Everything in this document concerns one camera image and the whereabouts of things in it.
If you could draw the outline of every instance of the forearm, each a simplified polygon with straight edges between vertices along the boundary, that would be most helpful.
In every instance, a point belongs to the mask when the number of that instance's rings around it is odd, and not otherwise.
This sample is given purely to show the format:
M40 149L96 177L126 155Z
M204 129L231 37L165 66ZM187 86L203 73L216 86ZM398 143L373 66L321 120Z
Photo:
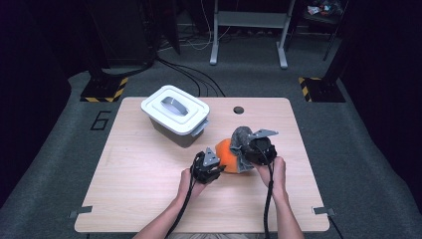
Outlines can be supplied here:
M304 238L304 233L293 214L287 192L273 191L273 199L276 203L279 239Z
M164 239L182 206L182 200L174 199L161 214L140 230L133 239Z

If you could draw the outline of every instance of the container lid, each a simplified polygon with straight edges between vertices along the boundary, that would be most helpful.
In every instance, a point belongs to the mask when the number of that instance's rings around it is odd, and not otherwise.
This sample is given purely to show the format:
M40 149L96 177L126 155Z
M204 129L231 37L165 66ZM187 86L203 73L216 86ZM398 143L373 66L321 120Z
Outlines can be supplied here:
M162 87L142 101L140 107L155 121L179 135L191 133L210 112L208 105L173 86Z

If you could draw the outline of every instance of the white plastic container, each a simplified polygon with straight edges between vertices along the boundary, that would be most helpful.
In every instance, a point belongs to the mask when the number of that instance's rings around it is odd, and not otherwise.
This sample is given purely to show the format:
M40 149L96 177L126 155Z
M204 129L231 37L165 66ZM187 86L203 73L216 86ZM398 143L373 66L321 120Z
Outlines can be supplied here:
M181 147L190 146L208 124L208 105L173 86L164 86L140 107L156 130Z

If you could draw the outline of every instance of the table bracket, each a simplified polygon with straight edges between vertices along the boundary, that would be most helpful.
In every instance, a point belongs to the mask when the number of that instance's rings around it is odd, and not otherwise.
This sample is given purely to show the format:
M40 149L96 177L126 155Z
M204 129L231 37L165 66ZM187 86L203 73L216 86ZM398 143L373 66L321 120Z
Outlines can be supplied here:
M217 65L218 57L218 27L262 27L283 29L280 41L277 42L277 52L279 54L280 66L282 69L288 67L284 45L288 34L293 7L296 0L291 0L287 13L255 13L255 12L230 12L218 11L218 0L214 4L214 40L211 50L210 65Z
M319 214L326 214L327 216L335 215L335 211L333 208L325 208L325 207L313 207L313 213L315 215L319 215Z
M93 211L92 206L80 207L78 210L71 211L69 213L69 218L76 218L81 213L90 213Z

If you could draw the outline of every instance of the hand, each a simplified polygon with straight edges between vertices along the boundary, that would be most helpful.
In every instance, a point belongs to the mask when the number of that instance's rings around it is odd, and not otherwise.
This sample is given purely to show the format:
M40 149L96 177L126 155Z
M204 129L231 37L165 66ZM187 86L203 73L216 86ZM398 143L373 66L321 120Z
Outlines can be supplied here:
M268 187L270 182L270 170L268 165L258 165L253 163L254 167L257 168L258 172L261 175L261 179L264 184ZM271 164L273 167L273 192L281 192L283 195L287 195L286 192L286 163L285 160L277 156L274 159L274 162Z
M179 183L179 189L177 191L177 199L180 199L182 201L184 201L184 199L186 198L186 194L189 191L189 183L190 183L190 169L186 168L181 172L181 176L180 176L180 183ZM190 200L194 200L195 198L197 198L199 196L199 194L201 194L202 190L205 189L205 187L208 184L202 184L202 183L195 183L193 189L192 189L192 193L190 195Z

